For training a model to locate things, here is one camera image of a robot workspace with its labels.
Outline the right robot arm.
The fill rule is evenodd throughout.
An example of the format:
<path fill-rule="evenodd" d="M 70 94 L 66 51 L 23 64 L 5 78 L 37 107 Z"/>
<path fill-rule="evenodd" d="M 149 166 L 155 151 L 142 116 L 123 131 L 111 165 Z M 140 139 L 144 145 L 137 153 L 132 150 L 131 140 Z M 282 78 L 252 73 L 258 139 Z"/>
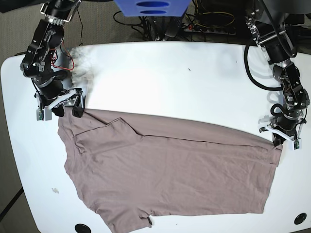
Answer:
<path fill-rule="evenodd" d="M 65 106 L 72 108 L 72 115 L 81 118 L 85 101 L 81 88 L 65 89 L 62 81 L 70 76 L 69 68 L 56 67 L 57 47 L 63 43 L 64 24 L 70 22 L 79 0 L 2 0 L 1 13 L 41 4 L 40 20 L 31 43 L 20 64 L 23 75 L 32 80 L 37 100 L 38 121 L 51 120 L 52 115 L 63 117 Z"/>

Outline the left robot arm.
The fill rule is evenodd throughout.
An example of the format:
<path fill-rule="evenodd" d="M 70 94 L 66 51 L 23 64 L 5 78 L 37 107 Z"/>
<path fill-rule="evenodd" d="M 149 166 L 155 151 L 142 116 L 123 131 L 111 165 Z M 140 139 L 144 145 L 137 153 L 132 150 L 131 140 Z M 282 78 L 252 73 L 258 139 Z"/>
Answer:
<path fill-rule="evenodd" d="M 260 132 L 270 131 L 273 143 L 279 146 L 288 141 L 293 150 L 301 148 L 301 130 L 306 124 L 310 98 L 300 80 L 300 72 L 293 58 L 297 56 L 297 47 L 291 36 L 286 19 L 289 15 L 304 15 L 311 11 L 309 0 L 249 0 L 245 6 L 246 25 L 252 35 L 244 49 L 244 66 L 250 81 L 267 91 L 280 91 L 283 103 L 274 104 L 270 113 L 273 116 L 268 125 Z M 250 71 L 248 52 L 250 45 L 256 45 L 263 51 L 268 64 L 273 66 L 273 77 L 279 87 L 267 87 L 257 82 Z"/>

